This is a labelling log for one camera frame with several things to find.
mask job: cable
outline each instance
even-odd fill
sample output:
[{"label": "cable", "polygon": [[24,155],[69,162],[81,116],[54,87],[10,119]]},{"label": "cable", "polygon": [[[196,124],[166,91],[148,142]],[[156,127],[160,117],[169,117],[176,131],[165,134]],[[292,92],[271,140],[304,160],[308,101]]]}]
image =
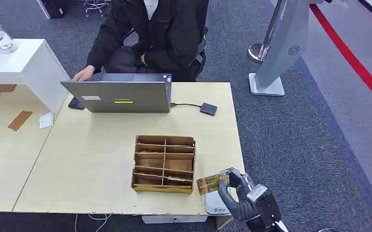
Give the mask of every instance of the cable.
[{"label": "cable", "polygon": [[[76,217],[74,218],[74,232],[77,232],[77,215],[76,214]],[[107,223],[107,220],[112,216],[112,214],[110,214],[109,216],[107,214],[104,214],[104,218],[96,218],[96,217],[93,217],[92,215],[88,214],[89,218],[93,219],[93,220],[96,220],[96,221],[104,221],[103,224],[97,228],[97,230],[95,232],[99,232],[99,230],[104,226],[106,225]]]},{"label": "cable", "polygon": [[170,103],[170,107],[175,107],[175,106],[178,106],[178,105],[190,105],[190,106],[197,106],[199,108],[201,108],[201,105],[195,105],[195,104],[189,104],[189,103]]}]

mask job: black cable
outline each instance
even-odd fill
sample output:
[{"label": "black cable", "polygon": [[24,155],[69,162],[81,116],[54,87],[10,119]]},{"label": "black cable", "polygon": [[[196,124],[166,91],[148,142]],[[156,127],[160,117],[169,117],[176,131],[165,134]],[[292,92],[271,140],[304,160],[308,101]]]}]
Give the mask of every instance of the black cable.
[{"label": "black cable", "polygon": [[188,104],[188,103],[170,103],[170,107],[175,107],[175,106],[178,106],[178,105],[190,105],[190,106],[197,106],[199,108],[201,108],[201,105],[195,105],[195,104]]}]

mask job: person's hand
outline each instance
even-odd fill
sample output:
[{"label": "person's hand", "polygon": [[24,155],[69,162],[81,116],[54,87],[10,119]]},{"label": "person's hand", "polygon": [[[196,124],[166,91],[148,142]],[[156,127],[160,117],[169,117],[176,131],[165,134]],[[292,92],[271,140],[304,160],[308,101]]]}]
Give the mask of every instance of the person's hand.
[{"label": "person's hand", "polygon": [[76,75],[73,77],[72,81],[87,81],[95,72],[95,67],[92,65],[88,65],[84,70],[76,73]]},{"label": "person's hand", "polygon": [[143,54],[140,58],[142,59],[142,63],[147,66],[147,64],[145,62],[145,54]]}]

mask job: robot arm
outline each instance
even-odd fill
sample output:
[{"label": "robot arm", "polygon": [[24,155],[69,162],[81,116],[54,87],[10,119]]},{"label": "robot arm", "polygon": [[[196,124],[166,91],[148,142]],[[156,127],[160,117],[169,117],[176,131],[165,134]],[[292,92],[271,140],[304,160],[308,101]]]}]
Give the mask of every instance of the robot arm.
[{"label": "robot arm", "polygon": [[218,191],[231,215],[237,220],[245,221],[253,232],[288,232],[271,190],[263,185],[255,186],[247,174],[241,174],[235,168],[227,171],[230,177],[229,186],[236,188],[238,202],[229,194],[223,181],[219,181]]}]

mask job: office chair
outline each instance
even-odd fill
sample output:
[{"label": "office chair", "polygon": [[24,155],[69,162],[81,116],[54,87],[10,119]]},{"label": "office chair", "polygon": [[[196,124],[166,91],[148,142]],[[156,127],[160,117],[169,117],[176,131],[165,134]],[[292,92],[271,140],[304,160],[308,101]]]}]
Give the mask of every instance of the office chair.
[{"label": "office chair", "polygon": [[109,3],[106,2],[106,0],[87,0],[83,6],[86,8],[86,17],[89,17],[89,10],[99,10],[101,16],[103,17],[103,11],[101,8],[108,6]]}]

